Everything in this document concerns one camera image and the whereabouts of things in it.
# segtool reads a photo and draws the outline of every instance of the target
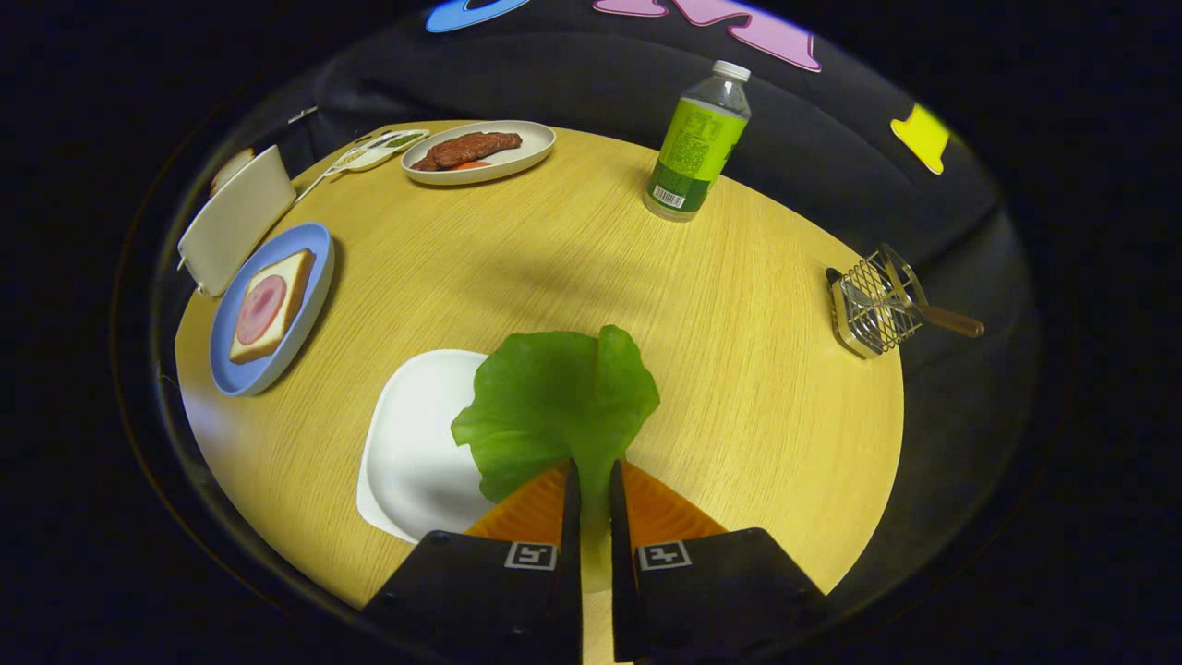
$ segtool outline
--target meat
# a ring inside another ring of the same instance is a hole
[[[427,150],[427,156],[415,162],[415,170],[446,170],[465,162],[487,157],[500,150],[521,146],[521,136],[505,131],[473,131],[456,136]]]
[[[252,345],[262,337],[279,313],[286,293],[287,281],[278,274],[268,274],[246,294],[234,325],[234,337],[240,344]]]

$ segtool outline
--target wire basket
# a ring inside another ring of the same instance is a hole
[[[915,334],[928,305],[911,266],[885,242],[849,272],[830,268],[834,325],[846,347],[862,358],[882,356]]]

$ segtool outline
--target round table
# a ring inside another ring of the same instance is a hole
[[[882,516],[903,428],[898,352],[865,361],[833,334],[825,267],[844,270],[858,255],[726,176],[693,221],[660,219],[641,198],[654,150],[556,131],[545,161],[501,180],[423,185],[400,155],[294,204],[267,237],[325,224],[336,276],[304,348],[260,396],[214,386],[219,299],[194,292],[176,365],[210,471],[277,552],[363,607],[411,550],[356,507],[370,419],[394,371],[430,350],[491,353],[512,332],[596,335],[613,322],[661,392],[629,459],[725,527],[767,529],[827,593]],[[297,177],[297,190],[345,148]],[[609,593],[584,598],[584,644],[586,663],[612,661]]]

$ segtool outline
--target barcode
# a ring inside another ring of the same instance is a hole
[[[664,189],[661,188],[660,184],[652,185],[652,195],[656,196],[656,198],[662,203],[667,206],[673,206],[675,208],[681,208],[681,206],[684,204],[686,202],[684,196],[678,196],[673,191],[665,191]]]

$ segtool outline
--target plastic bottle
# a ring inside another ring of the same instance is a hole
[[[742,91],[751,71],[723,60],[713,71],[681,93],[644,191],[644,203],[665,219],[694,219],[751,119]]]

